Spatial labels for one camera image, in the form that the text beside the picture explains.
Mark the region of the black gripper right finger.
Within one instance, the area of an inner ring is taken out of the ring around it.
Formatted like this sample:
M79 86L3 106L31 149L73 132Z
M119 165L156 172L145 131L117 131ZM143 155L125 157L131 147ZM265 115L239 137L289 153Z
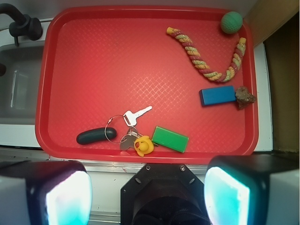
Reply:
M216 156L204 179L213 225L298 225L299 155Z

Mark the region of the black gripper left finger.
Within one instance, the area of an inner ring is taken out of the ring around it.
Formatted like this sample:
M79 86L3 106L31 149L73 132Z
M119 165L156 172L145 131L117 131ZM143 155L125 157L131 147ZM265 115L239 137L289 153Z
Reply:
M92 184L78 161L0 164L2 225L86 225Z

